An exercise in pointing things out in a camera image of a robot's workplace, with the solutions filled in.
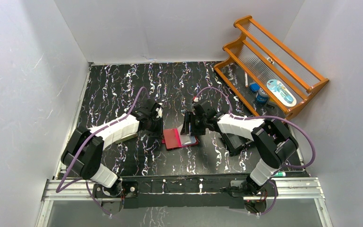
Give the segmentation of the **red card holder wallet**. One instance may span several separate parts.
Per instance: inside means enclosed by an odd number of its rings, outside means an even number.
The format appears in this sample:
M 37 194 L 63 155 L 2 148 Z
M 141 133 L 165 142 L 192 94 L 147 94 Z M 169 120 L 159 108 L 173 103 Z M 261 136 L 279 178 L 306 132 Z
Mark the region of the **red card holder wallet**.
M 181 129 L 182 127 L 180 126 L 179 128 L 163 130 L 164 138 L 162 143 L 165 144 L 167 150 L 195 146 L 199 144 L 196 136 L 191 136 L 190 134 L 181 135 Z

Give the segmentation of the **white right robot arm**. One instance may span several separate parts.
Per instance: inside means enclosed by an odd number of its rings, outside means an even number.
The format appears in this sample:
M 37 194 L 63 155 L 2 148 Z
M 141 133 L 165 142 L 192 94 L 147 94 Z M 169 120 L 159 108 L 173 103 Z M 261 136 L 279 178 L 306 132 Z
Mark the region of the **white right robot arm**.
M 283 121 L 277 118 L 249 120 L 232 113 L 218 112 L 206 100 L 198 101 L 193 108 L 192 112 L 185 113 L 183 125 L 177 129 L 182 144 L 194 136 L 204 135 L 206 130 L 240 136 L 254 143 L 260 160 L 240 185 L 247 194 L 261 195 L 271 176 L 299 147 Z

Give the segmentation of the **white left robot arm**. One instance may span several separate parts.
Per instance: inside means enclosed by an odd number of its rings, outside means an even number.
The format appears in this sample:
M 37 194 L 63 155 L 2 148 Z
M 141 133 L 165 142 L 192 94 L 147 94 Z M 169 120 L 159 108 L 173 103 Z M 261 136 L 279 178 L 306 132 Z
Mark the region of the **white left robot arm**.
M 101 163 L 103 150 L 139 131 L 163 134 L 162 105 L 154 99 L 101 126 L 77 127 L 60 160 L 83 180 L 100 184 L 109 196 L 116 197 L 122 192 L 122 180 Z

